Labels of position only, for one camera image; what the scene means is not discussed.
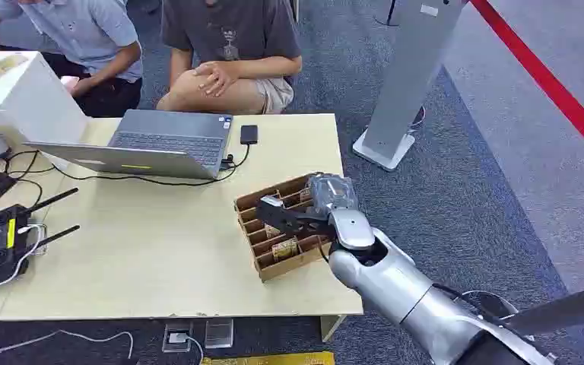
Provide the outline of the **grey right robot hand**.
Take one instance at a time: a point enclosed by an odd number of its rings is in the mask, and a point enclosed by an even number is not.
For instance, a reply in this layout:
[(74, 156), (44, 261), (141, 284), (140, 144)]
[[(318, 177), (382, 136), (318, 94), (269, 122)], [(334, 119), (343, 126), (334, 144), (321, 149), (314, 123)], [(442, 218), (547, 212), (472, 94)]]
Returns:
[(375, 236), (365, 215), (358, 210), (358, 198), (351, 179), (317, 173), (309, 176), (306, 187), (311, 198), (308, 210), (287, 209), (281, 199), (266, 195), (258, 200), (256, 217), (288, 235), (329, 236), (347, 250), (361, 251), (372, 247)]

